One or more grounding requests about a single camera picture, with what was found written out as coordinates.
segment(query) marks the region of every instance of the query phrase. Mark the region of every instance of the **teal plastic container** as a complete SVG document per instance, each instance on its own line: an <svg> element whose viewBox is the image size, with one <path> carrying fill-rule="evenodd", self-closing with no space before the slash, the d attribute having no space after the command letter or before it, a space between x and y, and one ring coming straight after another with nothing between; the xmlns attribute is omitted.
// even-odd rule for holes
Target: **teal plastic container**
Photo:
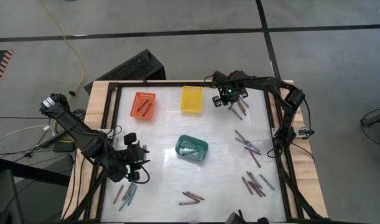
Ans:
<svg viewBox="0 0 380 224"><path fill-rule="evenodd" d="M182 135L176 144L176 153L196 161L202 161L206 157L209 145L205 141Z"/></svg>

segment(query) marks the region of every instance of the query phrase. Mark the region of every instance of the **concrete floor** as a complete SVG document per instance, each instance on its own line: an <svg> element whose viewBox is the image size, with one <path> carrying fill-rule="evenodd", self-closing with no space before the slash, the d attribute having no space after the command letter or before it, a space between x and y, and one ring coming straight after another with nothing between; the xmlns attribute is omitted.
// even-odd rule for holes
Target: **concrete floor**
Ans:
<svg viewBox="0 0 380 224"><path fill-rule="evenodd" d="M380 24L377 0L262 3L269 27ZM261 27L252 0L46 0L45 5L68 35ZM0 37L48 35L59 35L58 29L36 0L0 1ZM380 223L380 146L367 140L359 128L364 114L380 108L380 29L272 33L271 38L282 78L294 80L310 104L316 132L310 143L330 218ZM84 83L144 49L165 65L169 80L200 79L215 70L272 75L262 33L70 42L85 64ZM67 93L80 79L77 59L63 41L5 42L0 50L14 51L0 84L0 116L41 116L39 104L46 96ZM80 90L72 108L86 109L87 100ZM44 123L0 119L0 137ZM380 126L368 131L380 138ZM11 136L0 142L0 151L29 149L42 132L33 129ZM38 153L20 162L55 156Z"/></svg>

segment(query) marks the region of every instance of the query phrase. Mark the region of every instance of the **yellow basket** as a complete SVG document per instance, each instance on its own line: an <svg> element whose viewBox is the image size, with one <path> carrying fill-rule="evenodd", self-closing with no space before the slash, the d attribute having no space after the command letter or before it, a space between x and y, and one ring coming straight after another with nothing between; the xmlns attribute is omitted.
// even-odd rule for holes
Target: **yellow basket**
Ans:
<svg viewBox="0 0 380 224"><path fill-rule="evenodd" d="M202 111L203 88L183 86L182 104L180 109L186 113L199 114Z"/></svg>

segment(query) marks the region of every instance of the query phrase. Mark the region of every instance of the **white table surface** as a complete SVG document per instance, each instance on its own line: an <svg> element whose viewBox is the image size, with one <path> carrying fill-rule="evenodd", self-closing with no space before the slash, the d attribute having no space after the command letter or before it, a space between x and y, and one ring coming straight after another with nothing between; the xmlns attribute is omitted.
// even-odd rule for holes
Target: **white table surface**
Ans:
<svg viewBox="0 0 380 224"><path fill-rule="evenodd" d="M152 121L130 117L134 95L137 91L156 94ZM237 105L234 108L243 117L241 121L228 106L215 108L211 98L218 95L216 89L204 88L202 113L186 114L180 110L182 87L123 87L119 104L117 125L123 131L117 135L118 148L125 149L123 136L135 132L141 144L147 145L151 153L144 167L151 179L138 184L132 204L118 211L121 199L113 200L122 184L124 190L129 182L108 180L104 200L102 222L225 222L231 212L241 209L244 218L255 222L266 217L272 222L285 221L282 194L276 162L266 156L272 149L264 94L248 89L245 99L250 105L247 116L243 116ZM258 146L263 156L256 155L261 164L258 168L249 152L234 138L238 130L245 138ZM202 162L183 159L175 152L178 138L186 134L206 141L209 150ZM251 195L241 177L250 180L246 171L252 172L267 195L260 198ZM146 179L140 170L141 181ZM262 174L274 186L270 189L259 178ZM190 201L182 192L191 191L205 198L196 205L179 206L179 202Z"/></svg>

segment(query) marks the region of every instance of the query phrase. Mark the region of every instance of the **black floor stripe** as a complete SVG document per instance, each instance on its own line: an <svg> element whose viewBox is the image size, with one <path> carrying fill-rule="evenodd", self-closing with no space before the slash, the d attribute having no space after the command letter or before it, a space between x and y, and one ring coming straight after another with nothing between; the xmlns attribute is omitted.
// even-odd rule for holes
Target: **black floor stripe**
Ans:
<svg viewBox="0 0 380 224"><path fill-rule="evenodd" d="M264 39L266 40L267 53L269 54L272 71L276 78L281 78L281 74L279 73L278 69L278 62L276 59L276 53L274 52L274 48L272 46L269 27L267 26L266 15L264 14L264 9L261 0L256 0L256 5L257 10L259 11L260 22L262 24Z"/></svg>
<svg viewBox="0 0 380 224"><path fill-rule="evenodd" d="M304 32L304 31L328 31L328 30L360 30L380 29L380 24L351 25L351 26L320 26L320 27L278 27L270 28L269 32Z"/></svg>
<svg viewBox="0 0 380 224"><path fill-rule="evenodd" d="M85 40L85 39L107 39L107 38L126 38L126 37L162 37L176 35L205 35L205 34L249 34L262 32L261 28L244 28L244 29L212 29L212 30L179 30L179 31L162 31L162 32L135 32L135 33L117 33L117 34L89 34L89 35L67 35L67 40ZM6 37L0 38L0 42L21 42L21 41L43 41L43 40L63 40L62 36L45 36L45 37Z"/></svg>

